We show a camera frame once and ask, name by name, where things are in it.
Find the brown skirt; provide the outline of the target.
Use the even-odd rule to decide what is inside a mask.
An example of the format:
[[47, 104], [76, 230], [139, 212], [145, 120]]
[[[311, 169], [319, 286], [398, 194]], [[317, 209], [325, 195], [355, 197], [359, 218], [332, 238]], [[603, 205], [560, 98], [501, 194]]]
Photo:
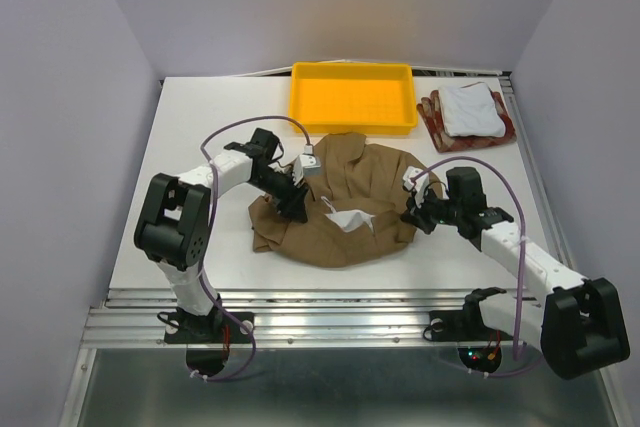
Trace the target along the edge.
[[308, 221], [280, 216], [267, 196], [248, 207], [253, 250], [276, 252], [322, 268], [343, 268], [394, 254], [409, 246], [416, 228], [401, 220], [409, 193], [403, 176], [423, 170], [413, 154], [370, 143], [358, 133], [322, 138], [314, 153], [322, 172], [308, 178]]

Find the red plaid skirt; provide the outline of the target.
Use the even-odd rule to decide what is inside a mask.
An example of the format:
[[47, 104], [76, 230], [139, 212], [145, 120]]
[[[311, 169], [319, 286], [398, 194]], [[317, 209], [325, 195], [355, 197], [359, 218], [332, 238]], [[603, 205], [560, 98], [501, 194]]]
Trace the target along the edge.
[[513, 143], [517, 139], [513, 122], [508, 115], [505, 103], [500, 93], [492, 91], [496, 111], [505, 126], [505, 134], [501, 137], [493, 136], [449, 136], [444, 128], [441, 102], [437, 90], [429, 96], [422, 97], [416, 106], [419, 117], [427, 128], [429, 137], [439, 153], [463, 152], [483, 148], [491, 148]]

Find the white skirt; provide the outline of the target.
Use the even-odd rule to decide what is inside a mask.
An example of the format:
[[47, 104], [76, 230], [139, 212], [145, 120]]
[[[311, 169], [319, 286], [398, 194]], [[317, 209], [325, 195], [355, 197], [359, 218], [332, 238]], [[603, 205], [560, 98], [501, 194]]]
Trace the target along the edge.
[[502, 137], [506, 133], [506, 126], [486, 83], [465, 87], [441, 86], [438, 96], [444, 130], [450, 137]]

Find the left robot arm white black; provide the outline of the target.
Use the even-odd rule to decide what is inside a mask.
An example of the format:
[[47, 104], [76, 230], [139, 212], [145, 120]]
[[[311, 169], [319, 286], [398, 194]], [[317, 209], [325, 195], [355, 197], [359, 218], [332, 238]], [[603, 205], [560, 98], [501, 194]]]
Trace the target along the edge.
[[286, 220], [307, 221], [306, 177], [320, 168], [311, 144], [292, 165], [282, 167], [276, 154], [280, 139], [258, 128], [246, 143], [231, 142], [204, 165], [178, 176], [155, 175], [148, 186], [134, 230], [134, 245], [164, 273], [177, 306], [161, 312], [168, 344], [221, 343], [246, 336], [253, 315], [232, 321], [220, 309], [221, 298], [204, 271], [212, 221], [219, 198], [243, 184], [251, 185], [275, 204]]

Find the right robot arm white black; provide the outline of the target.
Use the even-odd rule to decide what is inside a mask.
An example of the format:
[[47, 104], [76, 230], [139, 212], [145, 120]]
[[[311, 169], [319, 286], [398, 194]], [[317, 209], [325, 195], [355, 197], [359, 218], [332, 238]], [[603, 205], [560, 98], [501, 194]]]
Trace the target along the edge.
[[570, 380], [627, 360], [631, 349], [616, 287], [589, 279], [557, 261], [526, 234], [522, 214], [511, 216], [488, 205], [474, 167], [447, 171], [439, 196], [429, 172], [408, 168], [409, 197], [402, 215], [425, 234], [438, 226], [456, 229], [479, 253], [516, 280], [516, 290], [476, 288], [453, 311], [432, 311], [423, 330], [432, 342], [456, 342], [469, 372], [498, 376], [501, 344], [511, 339], [514, 354], [537, 350], [560, 378]]

